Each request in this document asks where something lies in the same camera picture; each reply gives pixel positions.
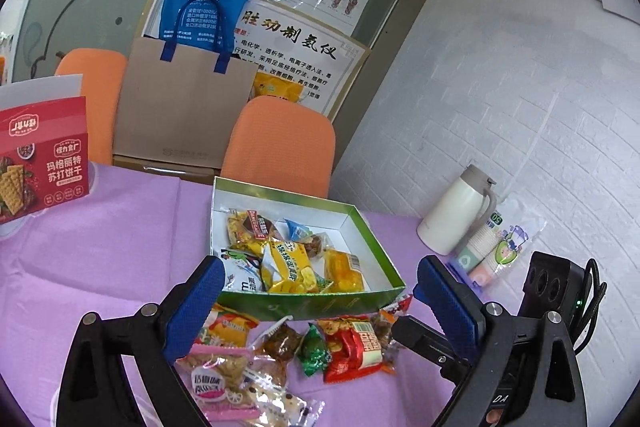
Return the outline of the pink white snack packet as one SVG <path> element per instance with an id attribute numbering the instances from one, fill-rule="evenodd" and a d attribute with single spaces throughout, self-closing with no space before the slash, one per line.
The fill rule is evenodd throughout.
<path id="1" fill-rule="evenodd" d="M 253 351 L 247 348 L 195 343 L 175 361 L 175 368 L 210 423 L 249 421 L 259 416 L 244 377 L 253 359 Z"/>

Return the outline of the red white triangular packet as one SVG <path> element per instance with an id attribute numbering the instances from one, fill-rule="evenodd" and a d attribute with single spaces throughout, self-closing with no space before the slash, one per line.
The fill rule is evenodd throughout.
<path id="1" fill-rule="evenodd" d="M 398 315 L 404 315 L 408 312 L 411 301 L 411 294 L 402 294 L 398 296 L 392 303 L 386 306 L 384 310 L 387 313 L 392 314 L 394 317 L 398 317 Z"/>

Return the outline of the orange green snack packet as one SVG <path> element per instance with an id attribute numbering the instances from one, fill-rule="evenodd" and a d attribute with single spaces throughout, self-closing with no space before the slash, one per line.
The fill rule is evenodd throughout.
<path id="1" fill-rule="evenodd" d="M 259 321 L 221 305 L 212 306 L 194 343 L 206 346 L 245 348 Z"/>

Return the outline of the red snack packet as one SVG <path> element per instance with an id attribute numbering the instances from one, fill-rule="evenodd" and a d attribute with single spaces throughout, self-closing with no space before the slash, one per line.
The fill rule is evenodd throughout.
<path id="1" fill-rule="evenodd" d="M 369 317 L 334 317 L 319 320 L 318 326 L 331 353 L 323 374 L 326 384 L 353 381 L 382 369 L 382 346 Z"/>

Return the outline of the clear cookie packet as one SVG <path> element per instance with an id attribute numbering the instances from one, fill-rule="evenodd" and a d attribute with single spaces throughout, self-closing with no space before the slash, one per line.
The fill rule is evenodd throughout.
<path id="1" fill-rule="evenodd" d="M 314 427 L 326 406 L 321 400 L 303 399 L 282 386 L 270 375 L 245 369 L 243 385 L 257 417 L 244 419 L 243 426 Z"/>

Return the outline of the clear brown snack packet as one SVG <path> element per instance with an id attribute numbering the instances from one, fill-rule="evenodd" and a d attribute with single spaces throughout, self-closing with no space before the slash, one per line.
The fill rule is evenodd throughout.
<path id="1" fill-rule="evenodd" d="M 252 349 L 260 355 L 268 355 L 274 361 L 291 362 L 304 338 L 290 325 L 292 320 L 292 315 L 285 315 L 272 324 L 252 343 Z"/>

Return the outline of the orange yellow cake packet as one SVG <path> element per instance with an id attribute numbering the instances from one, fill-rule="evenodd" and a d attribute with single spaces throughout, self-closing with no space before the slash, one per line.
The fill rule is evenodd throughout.
<path id="1" fill-rule="evenodd" d="M 332 293 L 360 293 L 364 280 L 360 261 L 354 254 L 328 249 L 324 254 L 324 273 Z"/>

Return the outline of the dark green snack packet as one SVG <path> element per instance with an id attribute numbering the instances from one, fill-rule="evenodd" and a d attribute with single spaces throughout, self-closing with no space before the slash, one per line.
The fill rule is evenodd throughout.
<path id="1" fill-rule="evenodd" d="M 331 351 L 321 329 L 316 324 L 309 324 L 297 356 L 303 374 L 307 377 L 323 372 L 331 363 Z"/>

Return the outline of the yellow snack packet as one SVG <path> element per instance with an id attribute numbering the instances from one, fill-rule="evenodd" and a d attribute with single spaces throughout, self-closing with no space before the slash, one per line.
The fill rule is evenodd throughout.
<path id="1" fill-rule="evenodd" d="M 332 286 L 314 271 L 306 248 L 290 241 L 273 239 L 262 245 L 260 276 L 269 294 L 318 294 Z"/>

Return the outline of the clear orange nut packet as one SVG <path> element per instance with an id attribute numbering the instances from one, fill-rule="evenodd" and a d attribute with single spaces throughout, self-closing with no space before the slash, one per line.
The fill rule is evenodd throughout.
<path id="1" fill-rule="evenodd" d="M 378 311 L 377 314 L 370 318 L 378 342 L 382 350 L 382 369 L 385 373 L 395 375 L 396 362 L 400 352 L 401 344 L 398 343 L 392 335 L 392 327 L 396 321 L 394 314 L 385 310 Z"/>

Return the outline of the paper cups package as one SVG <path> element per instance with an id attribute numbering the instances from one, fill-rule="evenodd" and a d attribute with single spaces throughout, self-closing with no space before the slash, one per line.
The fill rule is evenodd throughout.
<path id="1" fill-rule="evenodd" d="M 532 250 L 546 217 L 516 193 L 503 199 L 462 245 L 452 267 L 474 291 L 484 291 Z"/>

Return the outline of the white thermos jug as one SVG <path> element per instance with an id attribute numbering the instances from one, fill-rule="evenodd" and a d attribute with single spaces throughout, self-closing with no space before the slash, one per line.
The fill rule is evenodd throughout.
<path id="1" fill-rule="evenodd" d="M 495 184 L 475 165 L 466 167 L 418 225 L 422 243 L 442 256 L 458 251 L 496 209 Z"/>

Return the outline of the green white cardboard box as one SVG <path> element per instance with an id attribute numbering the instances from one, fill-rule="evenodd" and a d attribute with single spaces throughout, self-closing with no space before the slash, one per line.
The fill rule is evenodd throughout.
<path id="1" fill-rule="evenodd" d="M 360 261 L 364 291 L 269 294 L 260 276 L 262 245 L 268 241 L 302 244 L 314 271 L 326 279 L 328 249 L 354 254 Z M 389 305 L 406 289 L 392 260 L 362 214 L 352 205 L 227 178 L 214 182 L 209 219 L 209 252 L 219 258 L 226 283 L 221 306 L 276 321 L 366 314 Z"/>

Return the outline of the brown cardboard sheet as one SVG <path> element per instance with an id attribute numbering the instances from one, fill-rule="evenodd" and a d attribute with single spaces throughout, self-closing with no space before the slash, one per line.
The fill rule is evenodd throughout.
<path id="1" fill-rule="evenodd" d="M 257 66 L 158 39 L 134 39 L 117 107 L 114 154 L 219 169 Z"/>

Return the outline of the blue tote bag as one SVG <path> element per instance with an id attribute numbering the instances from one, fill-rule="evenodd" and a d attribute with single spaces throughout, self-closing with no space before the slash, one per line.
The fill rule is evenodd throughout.
<path id="1" fill-rule="evenodd" d="M 158 38 L 165 47 L 160 58 L 169 62 L 177 46 L 190 46 L 218 55 L 214 71 L 223 74 L 234 51 L 236 23 L 248 0 L 164 0 Z"/>

